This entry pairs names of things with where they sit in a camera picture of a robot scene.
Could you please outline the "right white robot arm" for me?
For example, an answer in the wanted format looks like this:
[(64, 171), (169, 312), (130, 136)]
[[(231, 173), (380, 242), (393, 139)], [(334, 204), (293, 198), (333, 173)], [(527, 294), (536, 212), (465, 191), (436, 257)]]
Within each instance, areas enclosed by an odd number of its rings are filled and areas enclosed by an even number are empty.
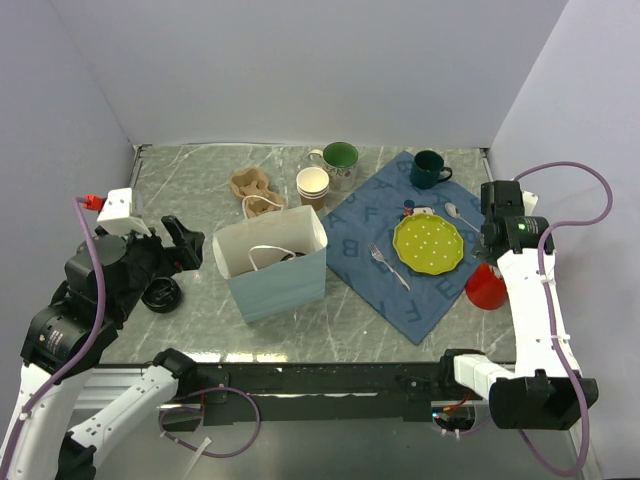
[(456, 399), (469, 391), (489, 404), (501, 429), (567, 430), (598, 398), (585, 378), (564, 329), (553, 270), (556, 249), (548, 221), (528, 212), (514, 180), (481, 187), (480, 242), (506, 285), (515, 339), (513, 370), (478, 350), (448, 349), (437, 385)]

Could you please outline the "black plastic cup lid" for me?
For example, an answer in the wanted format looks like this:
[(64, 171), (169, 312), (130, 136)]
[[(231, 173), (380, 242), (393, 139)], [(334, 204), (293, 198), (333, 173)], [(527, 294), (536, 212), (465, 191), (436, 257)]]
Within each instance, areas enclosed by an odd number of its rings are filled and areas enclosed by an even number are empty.
[(304, 256), (306, 256), (306, 254), (305, 254), (305, 253), (303, 253), (303, 252), (287, 253), (287, 254), (285, 254), (285, 255), (281, 258), (281, 260), (280, 260), (280, 261), (281, 261), (281, 262), (289, 261), (289, 260), (293, 260), (293, 259), (300, 258), (300, 257), (304, 257)]

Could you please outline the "stack of brown paper cups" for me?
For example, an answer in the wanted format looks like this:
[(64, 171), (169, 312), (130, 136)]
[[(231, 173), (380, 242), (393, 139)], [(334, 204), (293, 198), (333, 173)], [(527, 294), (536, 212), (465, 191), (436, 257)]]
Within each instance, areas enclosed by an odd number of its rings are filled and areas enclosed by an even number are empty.
[(326, 202), (329, 190), (329, 176), (319, 167), (305, 168), (297, 174), (296, 188), (301, 204), (309, 205), (318, 212)]

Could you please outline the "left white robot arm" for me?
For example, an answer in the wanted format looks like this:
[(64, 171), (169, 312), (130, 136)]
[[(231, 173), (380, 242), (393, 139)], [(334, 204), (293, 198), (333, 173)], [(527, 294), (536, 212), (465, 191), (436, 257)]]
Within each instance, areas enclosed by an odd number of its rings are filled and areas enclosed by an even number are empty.
[(1, 448), (4, 479), (92, 479), (108, 448), (162, 403), (190, 400), (197, 367), (169, 348), (153, 359), (138, 384), (74, 430), (75, 402), (138, 301), (155, 283), (197, 270), (205, 236), (176, 217), (163, 217), (173, 244), (153, 232), (120, 237), (86, 231), (65, 264), (66, 279), (31, 321), (21, 357), (20, 394)]

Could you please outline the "light blue paper bag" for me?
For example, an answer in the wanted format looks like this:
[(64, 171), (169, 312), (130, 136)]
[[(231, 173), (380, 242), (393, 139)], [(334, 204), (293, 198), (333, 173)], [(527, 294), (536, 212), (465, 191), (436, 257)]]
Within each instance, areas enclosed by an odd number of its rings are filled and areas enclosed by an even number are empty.
[[(244, 217), (212, 239), (218, 271), (247, 323), (323, 299), (327, 244), (309, 205)], [(280, 261), (293, 252), (306, 256)]]

